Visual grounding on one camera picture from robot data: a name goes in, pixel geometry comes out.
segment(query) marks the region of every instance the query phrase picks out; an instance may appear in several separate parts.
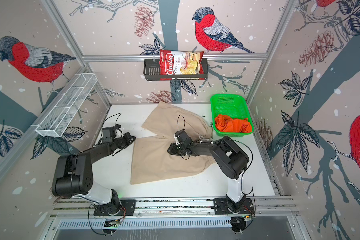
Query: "white mesh shelf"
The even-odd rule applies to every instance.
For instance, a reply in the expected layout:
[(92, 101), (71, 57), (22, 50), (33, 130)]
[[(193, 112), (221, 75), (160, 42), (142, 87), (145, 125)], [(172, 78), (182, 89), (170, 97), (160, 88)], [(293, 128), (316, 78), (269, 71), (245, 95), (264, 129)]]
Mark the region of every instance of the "white mesh shelf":
[(61, 95), (61, 99), (40, 123), (36, 132), (41, 136), (61, 137), (77, 110), (96, 84), (93, 73), (79, 74), (72, 86)]

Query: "white tabletop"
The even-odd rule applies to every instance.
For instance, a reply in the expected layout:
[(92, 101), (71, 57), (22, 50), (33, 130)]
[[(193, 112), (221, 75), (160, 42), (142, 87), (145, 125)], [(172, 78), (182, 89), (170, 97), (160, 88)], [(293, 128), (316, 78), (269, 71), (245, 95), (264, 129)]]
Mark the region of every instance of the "white tabletop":
[[(132, 136), (149, 137), (155, 134), (141, 126), (156, 104), (126, 104), (112, 105), (108, 116), (122, 113), (117, 123), (123, 132), (130, 132)], [(211, 105), (177, 104), (176, 106), (203, 117), (206, 122), (212, 122)], [(104, 127), (114, 126), (117, 116), (109, 118)], [(213, 139), (219, 139), (213, 132)], [(261, 159), (253, 134), (232, 139), (248, 145), (253, 152), (253, 164), (243, 178), (243, 191), (250, 192), (253, 187), (255, 196), (274, 196), (274, 191), (267, 171)], [(251, 159), (250, 151), (237, 143)], [(133, 145), (127, 147), (115, 156), (105, 157), (92, 165), (94, 180), (104, 187), (115, 189), (119, 197), (222, 197), (227, 191), (227, 177), (220, 170), (217, 163), (212, 164), (204, 172), (175, 179), (130, 185), (131, 162)]]

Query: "green plastic basket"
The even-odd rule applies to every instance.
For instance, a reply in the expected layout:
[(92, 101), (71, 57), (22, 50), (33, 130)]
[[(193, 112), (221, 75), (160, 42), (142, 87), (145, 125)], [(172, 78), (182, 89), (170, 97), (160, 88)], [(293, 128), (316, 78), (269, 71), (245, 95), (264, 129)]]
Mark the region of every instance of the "green plastic basket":
[[(253, 123), (250, 112), (248, 111), (247, 103), (242, 96), (236, 94), (215, 94), (211, 97), (211, 110), (213, 129), (218, 136), (242, 137), (253, 132)], [(252, 126), (252, 132), (220, 132), (215, 126), (215, 118), (219, 114), (228, 115), (231, 118), (248, 118), (248, 122), (250, 122)]]

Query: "red and white snack bag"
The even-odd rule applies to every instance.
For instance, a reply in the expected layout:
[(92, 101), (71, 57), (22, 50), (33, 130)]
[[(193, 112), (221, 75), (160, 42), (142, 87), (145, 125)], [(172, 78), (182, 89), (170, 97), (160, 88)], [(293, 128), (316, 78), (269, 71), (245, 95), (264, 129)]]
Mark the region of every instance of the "red and white snack bag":
[[(204, 74), (201, 65), (202, 52), (181, 52), (160, 50), (160, 74)], [(196, 79), (204, 80), (204, 78), (180, 78), (180, 79)], [(171, 78), (162, 78), (160, 80), (171, 80)]]

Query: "orange cloth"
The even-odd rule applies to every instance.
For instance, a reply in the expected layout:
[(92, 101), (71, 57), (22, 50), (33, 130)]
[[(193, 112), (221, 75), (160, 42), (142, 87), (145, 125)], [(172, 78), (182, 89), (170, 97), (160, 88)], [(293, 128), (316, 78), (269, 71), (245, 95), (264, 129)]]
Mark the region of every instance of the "orange cloth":
[(220, 132), (252, 132), (252, 126), (246, 119), (232, 119), (228, 115), (219, 114), (215, 118), (216, 128)]

